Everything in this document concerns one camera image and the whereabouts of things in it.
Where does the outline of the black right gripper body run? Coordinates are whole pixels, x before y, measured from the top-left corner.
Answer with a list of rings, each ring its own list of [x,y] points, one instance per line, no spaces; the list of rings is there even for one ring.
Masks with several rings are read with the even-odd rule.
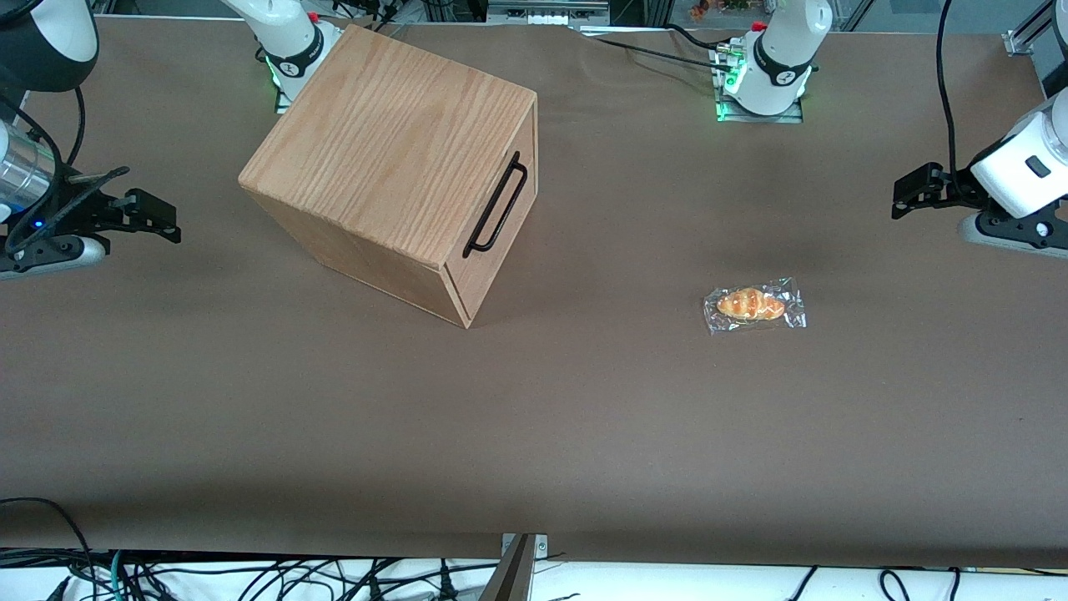
[[[57,200],[42,201],[32,206],[32,208],[26,208],[18,213],[12,213],[7,218],[7,232],[3,235],[3,254],[5,256],[12,255],[12,252],[7,249],[7,241],[10,239],[15,240],[15,242],[22,242],[23,239],[27,239],[33,233],[45,228],[45,225],[48,225],[49,222],[54,222],[58,210],[62,209],[65,202],[73,200],[75,195],[76,193],[60,193]],[[53,230],[46,233],[43,237],[46,240],[57,235],[88,237],[92,242],[98,242],[103,246],[104,255],[110,255],[111,242],[106,236],[100,235],[100,232],[110,231],[116,224],[125,224],[126,218],[125,213],[123,213],[123,206],[127,203],[128,197],[126,195],[110,195],[96,191],[96,193],[81,202],[73,212],[58,220],[58,224],[54,225]]]

